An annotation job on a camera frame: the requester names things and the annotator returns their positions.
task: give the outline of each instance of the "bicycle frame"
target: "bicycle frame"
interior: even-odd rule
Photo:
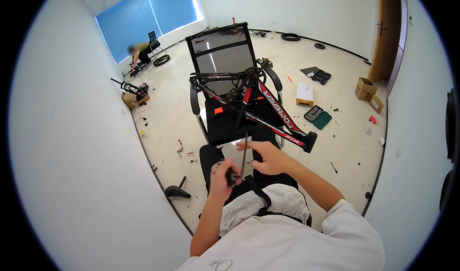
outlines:
[[[221,80],[236,80],[236,79],[242,79],[242,76],[244,76],[243,73],[192,73],[191,75],[195,75],[194,77],[190,78],[190,83],[195,87],[206,94],[210,95],[212,98],[218,100],[222,104],[225,104],[227,107],[230,107],[233,111],[239,113],[239,117],[244,117],[246,119],[249,119],[254,122],[262,123],[269,127],[273,132],[288,141],[296,144],[298,147],[301,147],[305,152],[310,153],[311,149],[313,148],[313,145],[315,144],[317,134],[314,132],[309,132],[308,134],[305,134],[300,128],[296,126],[296,124],[292,121],[291,117],[288,115],[288,113],[284,110],[282,105],[275,99],[275,97],[272,95],[272,93],[268,90],[268,88],[265,86],[265,84],[260,81],[260,79],[256,78],[244,78],[243,82],[241,83],[240,87],[243,87],[243,85],[247,84],[246,90],[243,96],[243,104],[241,110],[238,110],[235,106],[233,106],[232,101],[228,101],[226,99],[221,98],[219,95],[215,94],[213,91],[211,91],[209,88],[207,88],[205,85],[207,82],[212,82],[212,81],[221,81]],[[215,77],[215,76],[230,76],[229,78],[218,78],[218,79],[210,79],[208,77]],[[207,81],[206,83],[201,83],[200,79],[203,79],[204,81]],[[276,126],[273,126],[267,122],[265,122],[262,118],[256,116],[253,113],[250,113],[245,110],[245,107],[247,106],[249,102],[249,97],[251,95],[252,89],[253,88],[258,88],[260,92],[263,94],[264,98],[270,103],[270,105],[273,107],[275,112],[278,114],[278,116],[282,119],[283,124],[286,126],[286,128],[291,132],[285,132],[282,129],[279,129]]]

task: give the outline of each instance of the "mesh chair back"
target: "mesh chair back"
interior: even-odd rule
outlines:
[[[150,40],[150,43],[156,40],[155,31],[149,32],[149,40]]]
[[[200,32],[186,40],[196,72],[242,72],[257,64],[246,22]],[[234,86],[231,81],[216,81],[208,87],[222,95]]]

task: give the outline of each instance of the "blue window blind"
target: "blue window blind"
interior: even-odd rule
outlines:
[[[192,0],[150,0],[150,2],[163,34],[197,20]]]
[[[161,36],[149,0],[123,0],[96,18],[116,62],[128,56],[129,45],[148,42],[149,32]]]

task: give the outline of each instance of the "black chair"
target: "black chair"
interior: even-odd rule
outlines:
[[[150,50],[153,53],[153,56],[150,58],[153,58],[153,57],[155,58],[155,60],[153,61],[153,65],[155,65],[155,67],[163,65],[171,59],[171,57],[167,54],[166,50],[160,47],[160,43],[158,42],[156,38],[155,31],[149,32],[149,41],[150,41]],[[158,51],[158,53],[155,53],[155,49],[157,48],[161,49],[161,51]],[[160,52],[162,51],[165,52],[165,55],[160,56]]]
[[[195,71],[199,73],[222,73],[242,72],[249,67],[256,67],[261,64],[260,59],[254,55],[251,37],[247,29],[247,23],[225,26],[209,31],[197,33],[186,38],[192,57]],[[275,85],[278,101],[282,104],[282,84],[279,77],[271,67],[265,67]],[[227,81],[209,82],[208,87],[218,95],[225,95],[234,88],[234,84]],[[190,102],[192,111],[198,119],[201,130],[212,146],[222,145],[245,137],[246,132],[252,134],[257,125],[256,122],[243,119],[236,128],[237,116],[231,113],[222,113],[215,116],[214,110],[222,107],[222,104],[203,93],[205,97],[207,128],[200,116],[197,89],[190,85]],[[253,89],[250,99],[257,99],[262,96],[260,90]],[[283,121],[273,110],[273,107],[266,100],[258,101],[254,107],[254,114],[263,117],[268,123],[278,128],[284,128]]]

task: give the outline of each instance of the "orange plastic part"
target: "orange plastic part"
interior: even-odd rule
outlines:
[[[217,115],[219,113],[224,113],[224,109],[222,107],[214,109],[214,115]]]
[[[377,119],[375,119],[375,117],[371,116],[369,117],[369,120],[371,120],[373,124],[377,124]]]

